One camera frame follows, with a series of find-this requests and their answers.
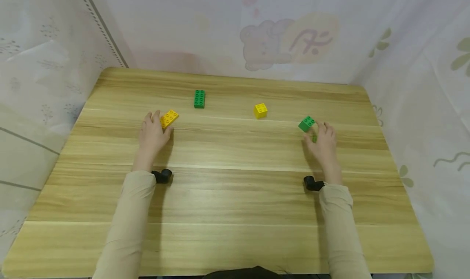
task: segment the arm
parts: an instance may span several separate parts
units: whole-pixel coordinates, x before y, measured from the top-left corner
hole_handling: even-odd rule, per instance
[[[163,133],[160,111],[149,112],[139,134],[139,150],[132,172],[126,175],[103,252],[93,279],[132,279],[139,277],[142,243],[147,215],[155,189],[152,164],[170,139],[171,127]]]
[[[343,186],[336,157],[336,131],[328,123],[318,124],[318,127],[316,143],[309,134],[304,135],[304,140],[325,174],[326,185],[320,190],[319,198],[325,219],[331,278],[370,279],[353,217],[353,198]]]

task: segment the hand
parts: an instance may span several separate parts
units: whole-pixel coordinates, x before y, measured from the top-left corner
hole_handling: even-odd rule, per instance
[[[168,126],[165,131],[160,123],[160,110],[153,116],[148,112],[142,122],[139,133],[139,150],[134,159],[132,171],[144,170],[151,172],[155,156],[170,139],[173,128]]]
[[[341,167],[336,157],[336,131],[329,123],[318,123],[317,141],[312,141],[312,131],[304,134],[306,146],[321,165],[328,183],[342,184]]]

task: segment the white curtain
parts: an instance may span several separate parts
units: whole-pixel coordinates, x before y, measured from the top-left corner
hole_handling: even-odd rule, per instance
[[[2,117],[9,131],[56,153],[106,66],[362,85],[436,266],[433,274],[374,278],[469,277],[469,0],[1,0],[0,7]],[[40,189],[57,158],[44,162],[51,153],[44,150],[28,156],[42,175],[10,169],[0,180]],[[0,255],[37,196],[29,191],[12,193],[21,207],[12,201],[9,212],[0,210],[20,217],[0,221],[0,232],[16,223],[0,235]]]

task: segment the yellow 2x2 lego brick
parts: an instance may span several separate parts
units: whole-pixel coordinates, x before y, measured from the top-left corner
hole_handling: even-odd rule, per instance
[[[260,104],[255,105],[254,112],[255,112],[256,119],[266,117],[267,116],[266,105],[264,103],[260,103]]]

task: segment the green 2x2 lego brick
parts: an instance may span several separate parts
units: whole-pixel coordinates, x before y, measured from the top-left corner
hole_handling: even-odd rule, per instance
[[[312,119],[310,116],[306,116],[302,122],[300,122],[299,128],[306,133],[314,123],[314,119]]]
[[[205,104],[205,91],[196,90],[194,93],[194,108],[204,109]]]

